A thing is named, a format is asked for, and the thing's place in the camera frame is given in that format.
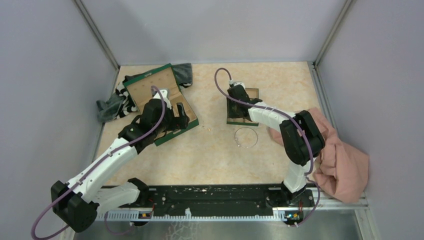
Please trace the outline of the green jewelry box with lid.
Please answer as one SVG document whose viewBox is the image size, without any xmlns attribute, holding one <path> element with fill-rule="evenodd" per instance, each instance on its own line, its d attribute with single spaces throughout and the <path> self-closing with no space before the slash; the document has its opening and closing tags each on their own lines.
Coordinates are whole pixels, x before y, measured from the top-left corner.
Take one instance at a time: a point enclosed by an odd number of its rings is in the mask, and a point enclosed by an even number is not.
<svg viewBox="0 0 424 240">
<path fill-rule="evenodd" d="M 160 125 L 165 115 L 165 102 L 163 99 L 161 99 L 162 114 L 159 121 L 154 125 L 156 126 L 156 129 L 145 138 L 146 140 L 153 141 L 156 146 L 160 146 L 199 125 L 199 119 L 183 95 L 182 87 L 179 86 L 176 82 L 172 65 L 170 63 L 154 68 L 152 70 L 148 70 L 144 72 L 143 75 L 133 78 L 123 85 L 128 91 L 129 96 L 132 98 L 133 102 L 136 104 L 137 110 L 139 110 L 141 113 L 141 115 L 139 115 L 133 121 L 134 125 L 141 125 L 141 116 L 144 106 L 151 99 L 154 99 L 154 95 L 157 91 L 159 91 L 159 89 L 168 89 L 168 98 L 171 102 L 173 112 L 176 117 L 179 116 L 177 103 L 183 103 L 185 113 L 189 117 L 187 128 L 180 128 L 173 131 L 157 131 L 157 127 Z"/>
</svg>

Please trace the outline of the green compartment jewelry tray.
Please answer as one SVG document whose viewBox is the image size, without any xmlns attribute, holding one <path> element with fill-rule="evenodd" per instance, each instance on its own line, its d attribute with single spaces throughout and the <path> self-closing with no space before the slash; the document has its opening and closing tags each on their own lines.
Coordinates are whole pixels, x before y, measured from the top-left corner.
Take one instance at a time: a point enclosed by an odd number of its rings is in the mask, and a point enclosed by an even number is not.
<svg viewBox="0 0 424 240">
<path fill-rule="evenodd" d="M 258 88 L 246 88 L 246 93 L 249 97 L 251 97 L 251 100 L 253 98 L 259 98 L 259 89 Z M 239 126 L 252 126 L 252 127 L 258 127 L 259 123 L 254 122 L 248 119 L 245 119 L 243 117 L 239 117 L 240 112 L 237 110 L 236 103 L 232 102 L 230 99 L 226 99 L 226 109 L 227 109 L 227 118 L 226 118 L 226 124 L 227 125 L 239 125 Z"/>
</svg>

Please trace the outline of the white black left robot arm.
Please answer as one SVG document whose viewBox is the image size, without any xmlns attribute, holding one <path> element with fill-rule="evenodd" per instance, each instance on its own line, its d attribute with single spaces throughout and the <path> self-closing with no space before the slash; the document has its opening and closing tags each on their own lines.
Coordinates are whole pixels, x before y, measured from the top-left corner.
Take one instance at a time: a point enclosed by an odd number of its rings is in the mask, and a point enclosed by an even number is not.
<svg viewBox="0 0 424 240">
<path fill-rule="evenodd" d="M 122 205 L 134 203 L 144 207 L 149 203 L 150 193 L 146 184 L 130 179 L 123 185 L 102 190 L 103 185 L 127 162 L 134 159 L 155 139 L 164 133 L 184 130 L 190 118 L 181 102 L 173 107 L 160 98 L 152 98 L 142 114 L 118 134 L 112 145 L 91 165 L 68 182 L 55 182 L 51 189 L 53 212 L 71 229 L 81 233 L 89 228 L 97 215 Z"/>
</svg>

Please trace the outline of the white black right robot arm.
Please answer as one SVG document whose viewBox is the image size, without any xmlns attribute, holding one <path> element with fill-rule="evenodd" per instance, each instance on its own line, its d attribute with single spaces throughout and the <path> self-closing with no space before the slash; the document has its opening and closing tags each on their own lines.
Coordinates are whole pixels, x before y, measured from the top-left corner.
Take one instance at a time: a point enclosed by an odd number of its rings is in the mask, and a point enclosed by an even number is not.
<svg viewBox="0 0 424 240">
<path fill-rule="evenodd" d="M 283 112 L 258 98 L 249 98 L 244 84 L 236 82 L 227 90 L 229 102 L 235 106 L 237 117 L 269 127 L 281 134 L 283 147 L 290 163 L 282 182 L 281 199 L 295 206 L 306 189 L 307 176 L 312 172 L 314 158 L 325 146 L 311 113 Z"/>
</svg>

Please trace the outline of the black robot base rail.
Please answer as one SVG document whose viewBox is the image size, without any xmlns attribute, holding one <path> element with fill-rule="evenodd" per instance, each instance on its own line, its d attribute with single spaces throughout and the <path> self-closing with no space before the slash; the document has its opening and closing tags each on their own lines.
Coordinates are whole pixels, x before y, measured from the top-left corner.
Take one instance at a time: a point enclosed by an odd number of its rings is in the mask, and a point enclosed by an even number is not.
<svg viewBox="0 0 424 240">
<path fill-rule="evenodd" d="M 288 200 L 282 184 L 152 185 L 145 200 L 124 208 L 153 208 L 156 219 L 201 217 L 203 219 L 253 219 L 273 217 L 275 208 L 305 210 L 315 205 L 313 192 L 306 189 Z"/>
</svg>

